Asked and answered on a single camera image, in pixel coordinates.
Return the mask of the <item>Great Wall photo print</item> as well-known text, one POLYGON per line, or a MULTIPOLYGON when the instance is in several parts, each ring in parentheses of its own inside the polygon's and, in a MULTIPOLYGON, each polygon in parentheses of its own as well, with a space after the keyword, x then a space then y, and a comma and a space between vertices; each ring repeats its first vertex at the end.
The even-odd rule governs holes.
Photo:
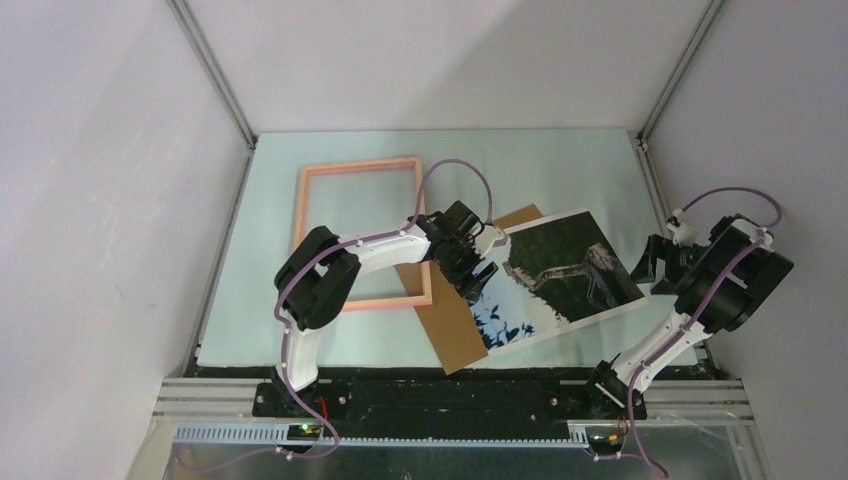
POLYGON ((487 258, 497 268, 469 308, 484 347, 500 355, 616 317, 642 290, 587 209, 509 227, 487 258))

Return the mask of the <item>clear acrylic sheet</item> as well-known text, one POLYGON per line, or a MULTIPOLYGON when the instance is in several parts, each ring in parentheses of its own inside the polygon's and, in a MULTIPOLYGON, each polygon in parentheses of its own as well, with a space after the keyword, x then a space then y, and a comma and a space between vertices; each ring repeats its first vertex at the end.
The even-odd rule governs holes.
MULTIPOLYGON (((324 225, 340 237, 391 230, 408 222, 417 191, 412 168, 312 175, 305 229, 324 225)), ((403 264, 359 275, 349 299, 369 301, 422 294, 421 266, 403 264)))

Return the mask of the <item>pink wooden photo frame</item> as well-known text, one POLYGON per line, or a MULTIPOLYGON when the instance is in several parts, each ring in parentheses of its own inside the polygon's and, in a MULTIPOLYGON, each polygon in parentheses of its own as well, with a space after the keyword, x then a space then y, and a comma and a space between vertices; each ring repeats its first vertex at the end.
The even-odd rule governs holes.
MULTIPOLYGON (((298 179, 298 194, 295 202, 294 216, 294 239, 295 249, 306 235, 306 223, 309 209, 310 181, 316 176, 346 175, 382 170, 410 169, 414 173, 415 187, 422 184, 423 170, 422 160, 418 156, 397 157, 378 160, 360 160, 339 163, 328 163, 318 165, 307 165, 301 168, 298 179)), ((348 300, 342 307, 343 312, 356 312, 368 310, 383 310, 403 307, 429 306, 433 302, 433 289, 431 280, 431 269, 428 263, 416 264, 415 266, 401 266, 400 280, 410 280, 412 286, 419 286, 421 293, 412 295, 407 293, 403 297, 377 298, 366 300, 348 300)))

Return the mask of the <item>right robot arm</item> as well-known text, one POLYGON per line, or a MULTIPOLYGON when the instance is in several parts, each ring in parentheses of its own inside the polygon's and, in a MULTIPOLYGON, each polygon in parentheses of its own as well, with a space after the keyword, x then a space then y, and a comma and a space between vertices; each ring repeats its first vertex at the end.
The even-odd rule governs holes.
POLYGON ((718 221, 705 245, 696 243, 695 230, 680 213, 667 227, 671 237, 650 236, 629 278, 675 301, 641 341, 592 371, 581 402, 593 418, 633 417, 672 360, 718 332, 741 327, 794 267, 774 250, 768 228, 740 214, 718 221))

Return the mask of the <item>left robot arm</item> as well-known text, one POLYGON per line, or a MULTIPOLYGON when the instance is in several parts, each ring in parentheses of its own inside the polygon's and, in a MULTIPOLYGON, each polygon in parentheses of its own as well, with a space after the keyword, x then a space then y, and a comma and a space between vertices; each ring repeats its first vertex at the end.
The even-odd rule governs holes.
POLYGON ((475 302, 498 270, 487 255, 508 238, 502 228, 483 222, 460 201, 445 212, 416 214, 372 235, 344 239, 325 226, 311 230, 274 278, 274 315, 284 325, 276 365, 283 382, 278 404, 297 417, 314 408, 312 384, 318 377, 321 331, 342 311, 359 277, 431 262, 460 297, 475 302))

